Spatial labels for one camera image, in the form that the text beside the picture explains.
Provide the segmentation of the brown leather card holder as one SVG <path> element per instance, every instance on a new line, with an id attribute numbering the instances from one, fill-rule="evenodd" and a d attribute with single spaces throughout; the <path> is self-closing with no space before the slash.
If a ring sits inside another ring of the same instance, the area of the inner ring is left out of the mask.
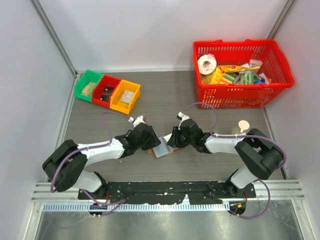
<path id="1" fill-rule="evenodd" d="M 167 145 L 169 139 L 171 138 L 172 134 L 167 134 L 164 136 L 159 137 L 160 144 L 150 149 L 150 152 L 153 154 L 155 159 L 162 158 L 174 152 L 181 150 L 181 148 L 173 148 Z"/>

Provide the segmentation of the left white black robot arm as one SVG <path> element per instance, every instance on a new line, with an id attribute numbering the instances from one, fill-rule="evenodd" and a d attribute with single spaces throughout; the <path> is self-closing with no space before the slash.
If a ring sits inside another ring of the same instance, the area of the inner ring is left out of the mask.
<path id="1" fill-rule="evenodd" d="M 146 151 L 160 144 L 153 127 L 139 123 L 126 134 L 103 142 L 76 144 L 72 139 L 66 140 L 44 161 L 42 169 L 53 184 L 53 192 L 77 188 L 95 199 L 103 199 L 107 196 L 107 182 L 98 172 L 88 172 L 85 167 L 126 158 L 139 149 Z"/>

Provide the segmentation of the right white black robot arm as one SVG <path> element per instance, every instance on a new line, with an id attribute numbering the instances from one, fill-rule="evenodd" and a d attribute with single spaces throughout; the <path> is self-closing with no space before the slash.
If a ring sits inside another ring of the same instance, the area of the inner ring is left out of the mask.
<path id="1" fill-rule="evenodd" d="M 238 155 L 244 167 L 237 169 L 225 182 L 225 191 L 233 198 L 242 194 L 250 183 L 268 180 L 286 162 L 285 151 L 256 128 L 240 135 L 203 132 L 191 118 L 173 127 L 166 144 L 176 149 L 192 146 L 205 154 Z"/>

